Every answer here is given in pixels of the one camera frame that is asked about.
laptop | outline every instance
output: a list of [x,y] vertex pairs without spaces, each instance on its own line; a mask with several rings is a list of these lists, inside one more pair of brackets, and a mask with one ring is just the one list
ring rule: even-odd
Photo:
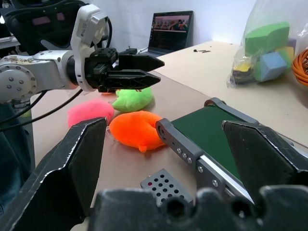
[[155,13],[147,54],[158,57],[187,48],[193,11]]

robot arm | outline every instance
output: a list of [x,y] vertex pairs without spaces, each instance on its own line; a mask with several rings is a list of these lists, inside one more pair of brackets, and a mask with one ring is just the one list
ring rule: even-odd
[[164,63],[149,56],[120,55],[98,49],[107,16],[93,4],[79,9],[72,51],[41,51],[33,56],[9,55],[0,60],[0,103],[22,99],[43,90],[80,86],[84,91],[143,89],[160,81],[150,71]]

yellow foam block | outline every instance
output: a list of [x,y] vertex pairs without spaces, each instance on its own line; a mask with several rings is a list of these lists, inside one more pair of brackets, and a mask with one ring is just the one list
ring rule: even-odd
[[243,63],[243,64],[240,64],[240,65],[238,65],[238,66],[235,66],[235,67],[234,67],[234,70],[235,70],[235,71],[247,72],[250,68],[251,68],[251,64],[249,64],[249,63]]
[[276,49],[277,52],[285,51],[288,54],[289,59],[292,61],[294,59],[294,48],[293,47],[280,47]]

white wall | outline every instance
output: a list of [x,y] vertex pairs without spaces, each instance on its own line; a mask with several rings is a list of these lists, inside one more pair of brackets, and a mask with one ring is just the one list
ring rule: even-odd
[[92,0],[113,24],[111,45],[122,51],[148,46],[153,13],[194,11],[193,45],[240,43],[256,0]]

pink plush toy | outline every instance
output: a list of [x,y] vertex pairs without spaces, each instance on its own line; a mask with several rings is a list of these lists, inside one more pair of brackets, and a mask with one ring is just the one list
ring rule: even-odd
[[114,113],[115,110],[111,104],[100,99],[93,99],[76,105],[68,111],[68,126],[71,128],[81,121],[98,117],[106,117],[109,123]]

